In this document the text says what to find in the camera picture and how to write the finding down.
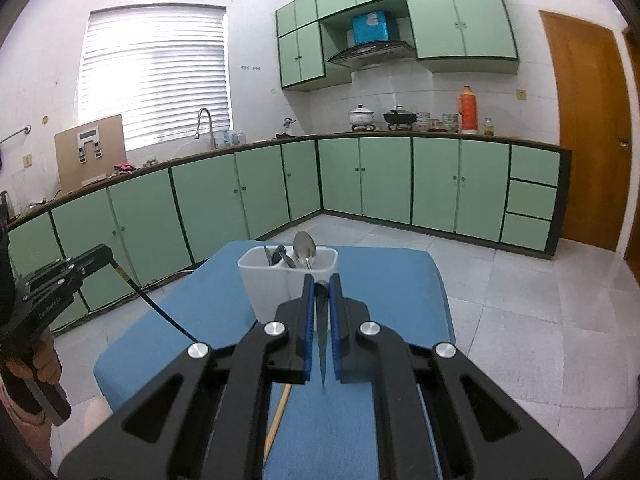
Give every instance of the window blinds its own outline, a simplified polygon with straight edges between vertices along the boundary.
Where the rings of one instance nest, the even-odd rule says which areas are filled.
[[[127,151],[195,133],[209,109],[230,128],[225,10],[143,6],[92,12],[79,81],[81,124],[121,114]],[[203,113],[200,132],[209,131]]]

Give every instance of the wooden chopstick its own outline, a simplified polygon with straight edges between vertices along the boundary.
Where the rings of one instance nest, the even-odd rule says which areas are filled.
[[[280,397],[280,402],[278,403],[276,414],[273,417],[273,422],[271,423],[271,427],[269,428],[267,439],[264,441],[264,459],[262,460],[262,465],[267,463],[269,452],[271,451],[271,446],[273,446],[273,441],[276,439],[276,433],[278,433],[278,428],[280,427],[280,421],[282,420],[282,415],[284,414],[284,409],[287,406],[287,401],[289,400],[290,393],[291,393],[291,384],[287,384],[284,387],[282,396]]]

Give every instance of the white tile floor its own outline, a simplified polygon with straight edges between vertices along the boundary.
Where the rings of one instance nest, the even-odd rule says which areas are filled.
[[[578,457],[603,458],[638,402],[640,288],[622,258],[561,240],[552,262],[355,220],[319,216],[317,244],[429,251],[449,296],[456,345]],[[152,297],[161,302],[168,285]],[[95,359],[147,310],[134,300],[56,339],[72,418],[54,428],[54,469],[80,439],[99,394]]]

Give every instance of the faucet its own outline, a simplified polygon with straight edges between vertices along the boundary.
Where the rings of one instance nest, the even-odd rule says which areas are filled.
[[[211,147],[212,149],[215,150],[217,146],[216,146],[216,137],[213,136],[213,123],[211,122],[211,114],[209,113],[209,110],[207,110],[205,107],[202,107],[198,112],[198,126],[196,126],[196,134],[193,138],[194,139],[200,138],[200,119],[202,118],[203,112],[206,112],[209,117],[209,133],[211,134]]]

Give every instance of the blue tablecloth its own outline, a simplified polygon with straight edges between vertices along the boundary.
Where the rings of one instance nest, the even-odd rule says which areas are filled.
[[[178,283],[162,301],[162,308],[214,348],[236,343],[255,321],[237,261],[260,245],[228,243]],[[447,295],[429,253],[335,249],[344,295],[363,301],[371,319],[396,330],[412,344],[430,348],[441,341],[455,342]],[[155,312],[141,317],[95,364],[95,378],[110,406],[116,410],[189,344]],[[331,356],[327,363],[323,389],[314,346],[311,381],[293,387],[264,471],[266,480],[378,477],[370,386],[337,383]],[[281,385],[274,386],[271,415],[281,391]]]

